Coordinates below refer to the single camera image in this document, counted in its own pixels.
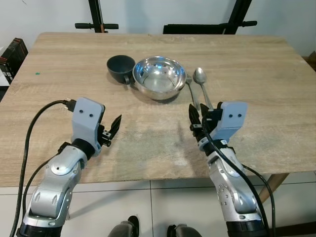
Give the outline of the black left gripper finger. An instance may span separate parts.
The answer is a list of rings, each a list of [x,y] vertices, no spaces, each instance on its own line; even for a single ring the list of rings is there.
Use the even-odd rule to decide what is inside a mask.
[[[113,140],[120,128],[120,122],[122,120],[122,115],[119,115],[111,124],[111,129],[109,130],[109,140]]]

